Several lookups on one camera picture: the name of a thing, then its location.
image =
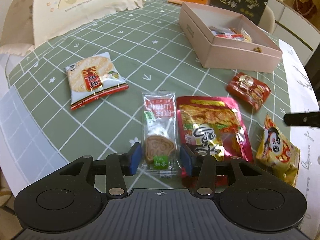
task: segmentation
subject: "rice cracker package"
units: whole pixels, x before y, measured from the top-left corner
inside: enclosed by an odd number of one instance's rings
[[[276,177],[295,186],[300,150],[280,132],[268,115],[264,121],[264,136],[256,158],[264,165],[271,167]]]
[[[178,97],[181,143],[196,145],[195,154],[210,152],[218,161],[239,156],[253,161],[251,146],[236,101],[222,97]]]
[[[108,52],[85,58],[66,67],[71,89],[71,109],[129,86],[117,72]]]

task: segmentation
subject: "white star pattern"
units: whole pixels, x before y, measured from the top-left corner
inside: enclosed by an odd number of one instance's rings
[[[132,147],[136,142],[141,143],[140,140],[138,140],[138,137],[135,137],[134,140],[129,140],[130,142],[130,147]]]

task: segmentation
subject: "red snack bag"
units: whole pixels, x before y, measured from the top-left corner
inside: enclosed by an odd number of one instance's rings
[[[248,102],[256,110],[261,108],[271,93],[265,83],[242,72],[234,76],[226,89],[231,95]]]
[[[195,154],[210,151],[218,161],[239,156],[253,162],[251,146],[236,101],[222,97],[178,97],[177,118],[181,143],[196,145]],[[183,176],[186,187],[194,186]],[[226,176],[217,176],[217,186],[227,184]]]

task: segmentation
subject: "open cardboard box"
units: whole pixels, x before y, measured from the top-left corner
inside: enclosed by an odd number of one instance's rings
[[[184,2],[179,24],[204,68],[271,73],[282,58],[279,47],[245,16],[209,5]],[[244,29],[252,43],[216,37],[208,26]]]

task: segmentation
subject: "hawthorn snack package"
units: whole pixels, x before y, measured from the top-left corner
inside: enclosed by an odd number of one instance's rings
[[[71,64],[66,67],[66,73],[71,89],[71,110],[129,88],[108,52]]]
[[[218,161],[239,156],[252,162],[252,151],[236,101],[221,97],[178,97],[181,143],[196,145],[195,154],[210,152]]]
[[[271,93],[265,83],[242,72],[234,76],[226,89],[231,95],[248,102],[256,110],[261,108]]]
[[[256,159],[271,167],[273,175],[295,186],[300,150],[292,145],[268,115],[264,121],[264,135]]]
[[[175,94],[143,93],[145,160],[151,169],[171,168],[177,148]]]

